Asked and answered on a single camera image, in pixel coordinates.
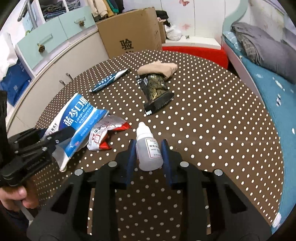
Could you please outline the operator left hand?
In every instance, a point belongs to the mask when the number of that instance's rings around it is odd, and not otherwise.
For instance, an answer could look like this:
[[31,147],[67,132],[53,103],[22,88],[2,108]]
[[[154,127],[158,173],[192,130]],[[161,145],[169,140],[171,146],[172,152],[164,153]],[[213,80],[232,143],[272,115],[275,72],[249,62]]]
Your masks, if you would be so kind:
[[20,208],[15,201],[21,201],[25,208],[39,206],[37,189],[33,179],[28,179],[25,186],[1,187],[1,203],[7,210],[18,212]]

